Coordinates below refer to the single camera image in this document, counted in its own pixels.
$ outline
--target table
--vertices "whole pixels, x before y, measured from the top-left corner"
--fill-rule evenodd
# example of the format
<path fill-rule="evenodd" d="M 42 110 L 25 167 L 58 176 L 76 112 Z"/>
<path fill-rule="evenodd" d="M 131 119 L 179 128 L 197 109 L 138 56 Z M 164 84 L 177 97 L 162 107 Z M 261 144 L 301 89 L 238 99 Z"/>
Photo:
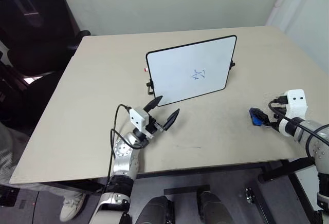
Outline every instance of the table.
<path fill-rule="evenodd" d="M 306 117 L 329 121 L 329 79 L 279 29 L 271 26 L 85 37 L 72 57 L 15 169 L 11 183 L 98 178 L 107 175 L 109 130 L 123 103 L 144 106 L 149 74 L 145 54 L 221 36 L 237 35 L 224 90 L 157 107 L 164 123 L 180 108 L 176 123 L 140 153 L 140 172 L 305 157 L 305 149 L 272 129 L 253 126 L 251 107 L 271 114 L 267 103 L 303 88 Z M 122 133 L 132 129 L 119 113 Z"/>

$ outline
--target office chair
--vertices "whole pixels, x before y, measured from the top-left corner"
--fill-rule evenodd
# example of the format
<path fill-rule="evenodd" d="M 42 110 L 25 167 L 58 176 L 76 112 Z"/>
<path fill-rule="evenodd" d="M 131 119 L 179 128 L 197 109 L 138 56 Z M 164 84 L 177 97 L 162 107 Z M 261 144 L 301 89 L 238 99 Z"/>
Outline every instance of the office chair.
<path fill-rule="evenodd" d="M 64 70 L 87 30 L 76 35 L 65 0 L 0 0 L 0 41 L 20 73 Z"/>
<path fill-rule="evenodd" d="M 56 71 L 27 84 L 22 74 L 0 61 L 0 122 L 31 136 L 62 74 Z"/>

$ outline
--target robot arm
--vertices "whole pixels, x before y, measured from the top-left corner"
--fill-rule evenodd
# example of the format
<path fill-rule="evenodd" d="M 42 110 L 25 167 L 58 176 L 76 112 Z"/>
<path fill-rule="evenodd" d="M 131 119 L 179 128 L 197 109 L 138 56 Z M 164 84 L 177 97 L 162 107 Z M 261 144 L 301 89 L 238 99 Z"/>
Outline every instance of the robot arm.
<path fill-rule="evenodd" d="M 90 224 L 130 224 L 131 218 L 127 213 L 130 207 L 130 195 L 136 179 L 140 149 L 147 146 L 156 131 L 166 131 L 175 122 L 179 109 L 172 113 L 164 126 L 149 114 L 160 102 L 162 96 L 155 98 L 144 108 L 127 108 L 130 121 L 135 126 L 132 132 L 121 136 L 113 144 L 115 162 L 111 179 L 106 184 L 104 193 L 97 204 Z"/>
<path fill-rule="evenodd" d="M 284 107 L 273 107 L 279 103 Z M 321 125 L 312 120 L 305 120 L 307 104 L 302 89 L 289 90 L 284 95 L 269 103 L 275 113 L 276 122 L 270 122 L 268 116 L 258 108 L 249 110 L 254 125 L 266 125 L 274 128 L 283 136 L 291 136 L 306 149 L 308 156 L 313 156 L 319 172 L 320 191 L 317 194 L 318 206 L 329 213 L 329 125 Z"/>

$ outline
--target pants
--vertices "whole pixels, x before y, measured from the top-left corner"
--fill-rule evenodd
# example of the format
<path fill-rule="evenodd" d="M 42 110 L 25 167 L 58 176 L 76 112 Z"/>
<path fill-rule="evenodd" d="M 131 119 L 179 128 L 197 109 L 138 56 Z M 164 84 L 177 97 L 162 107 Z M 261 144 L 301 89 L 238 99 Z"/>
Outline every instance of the pants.
<path fill-rule="evenodd" d="M 73 199 L 81 195 L 79 192 L 64 190 L 39 183 L 10 184 L 18 161 L 28 143 L 29 137 L 16 130 L 9 129 L 0 123 L 0 184 L 34 191 L 48 191 L 66 199 Z"/>

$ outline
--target black cable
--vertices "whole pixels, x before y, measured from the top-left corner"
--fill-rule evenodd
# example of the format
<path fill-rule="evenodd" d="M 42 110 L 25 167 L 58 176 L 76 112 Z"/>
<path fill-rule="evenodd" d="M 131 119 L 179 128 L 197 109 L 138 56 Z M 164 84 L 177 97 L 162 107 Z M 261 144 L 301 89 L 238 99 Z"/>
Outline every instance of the black cable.
<path fill-rule="evenodd" d="M 123 104 L 119 104 L 117 106 L 117 110 L 115 111 L 115 116 L 114 116 L 114 123 L 113 123 L 113 129 L 115 129 L 116 125 L 117 125 L 117 117 L 118 117 L 118 112 L 119 112 L 119 109 L 120 107 L 124 107 L 125 110 L 129 111 L 130 107 L 129 106 L 126 106 L 126 105 L 123 105 Z M 110 174 L 111 174 L 111 168 L 112 168 L 112 157 L 114 157 L 115 159 L 115 154 L 114 154 L 114 150 L 113 150 L 113 146 L 114 146 L 114 134 L 112 135 L 112 132 L 110 132 L 109 134 L 109 143 L 111 145 L 111 155 L 110 155 L 110 159 L 109 159 L 109 166 L 108 166 L 108 172 L 107 172 L 107 178 L 106 178 L 106 184 L 105 186 L 103 187 L 103 191 L 102 191 L 102 194 L 105 192 L 106 190 L 106 187 L 107 187 L 107 184 L 109 182 L 109 177 L 110 177 Z"/>
<path fill-rule="evenodd" d="M 110 160 L 109 160 L 109 166 L 108 166 L 108 172 L 107 172 L 107 178 L 106 178 L 106 184 L 105 186 L 103 187 L 103 191 L 102 191 L 102 194 L 105 192 L 106 190 L 106 187 L 107 187 L 107 184 L 109 183 L 109 178 L 110 178 L 110 174 L 111 174 L 111 167 L 112 167 L 112 157 L 114 157 L 115 159 L 115 153 L 114 153 L 114 138 L 115 138 L 115 134 L 126 144 L 128 145 L 130 148 L 134 149 L 134 150 L 140 150 L 142 148 L 145 148 L 147 146 L 144 145 L 144 146 L 139 146 L 139 147 L 135 147 L 133 145 L 130 145 L 122 136 L 121 134 L 115 130 L 116 128 L 116 125 L 117 125 L 117 117 L 118 117 L 118 112 L 119 112 L 119 109 L 120 107 L 124 107 L 128 112 L 129 110 L 131 109 L 131 107 L 129 106 L 126 106 L 126 105 L 123 105 L 123 104 L 119 104 L 118 107 L 117 107 L 117 110 L 115 111 L 115 116 L 114 116 L 114 123 L 113 123 L 113 128 L 111 129 L 110 131 L 110 134 L 109 134 L 109 143 L 111 145 L 111 155 L 110 155 Z"/>
<path fill-rule="evenodd" d="M 35 206 L 36 206 L 36 201 L 38 200 L 39 193 L 37 193 L 36 198 L 35 198 L 35 203 L 34 203 L 34 208 L 33 208 L 33 215 L 32 215 L 32 224 L 34 223 L 34 213 L 35 213 Z"/>
<path fill-rule="evenodd" d="M 127 110 L 129 112 L 129 109 L 130 107 L 129 106 L 126 106 L 126 105 L 123 105 L 123 104 L 119 104 L 118 107 L 117 107 L 117 110 L 115 111 L 115 116 L 114 116 L 114 123 L 113 123 L 113 129 L 115 129 L 116 125 L 117 125 L 117 117 L 118 117 L 118 112 L 119 112 L 119 109 L 120 107 L 124 107 L 125 110 Z M 110 142 L 111 142 L 111 151 L 112 151 L 112 155 L 114 156 L 114 159 L 115 159 L 115 154 L 114 154 L 114 151 L 113 151 L 113 146 L 114 146 L 114 136 L 115 134 L 110 134 Z"/>
<path fill-rule="evenodd" d="M 111 134 L 112 133 L 115 133 L 126 145 L 128 145 L 128 147 L 130 147 L 134 150 L 141 150 L 142 148 L 145 148 L 147 146 L 147 144 L 145 144 L 144 146 L 141 145 L 141 146 L 138 146 L 138 147 L 131 145 L 129 142 L 127 142 L 124 139 L 124 137 L 118 131 L 114 130 L 113 128 L 111 129 Z"/>
<path fill-rule="evenodd" d="M 276 113 L 278 116 L 280 116 L 281 118 L 289 121 L 290 123 L 294 124 L 295 126 L 298 126 L 299 128 L 303 129 L 304 131 L 310 133 L 312 136 L 316 137 L 317 139 L 321 140 L 323 143 L 325 143 L 326 145 L 329 146 L 329 141 L 327 141 L 326 139 L 322 138 L 321 136 L 319 136 L 318 134 L 316 134 L 314 131 L 308 129 L 307 127 L 299 124 L 298 122 L 296 122 L 295 120 L 292 120 L 288 117 L 286 117 L 283 113 L 281 113 L 280 111 L 276 110 L 274 107 L 272 107 L 272 103 L 276 103 L 276 100 L 270 101 L 268 103 L 268 107 L 269 109 L 271 109 L 274 113 Z"/>
<path fill-rule="evenodd" d="M 323 125 L 323 126 L 319 127 L 319 128 L 316 129 L 314 132 L 315 132 L 315 133 L 318 133 L 318 132 L 320 132 L 321 130 L 327 128 L 327 127 L 329 127 L 329 124 L 328 124 L 328 125 Z M 306 149 L 306 153 L 307 153 L 307 156 L 308 156 L 308 157 L 311 157 L 310 152 L 309 152 L 309 144 L 310 144 L 310 141 L 311 141 L 312 137 L 313 137 L 313 135 L 311 134 L 311 135 L 308 137 L 308 139 L 307 139 L 307 141 L 306 141 L 306 144 L 305 144 L 305 149 Z"/>

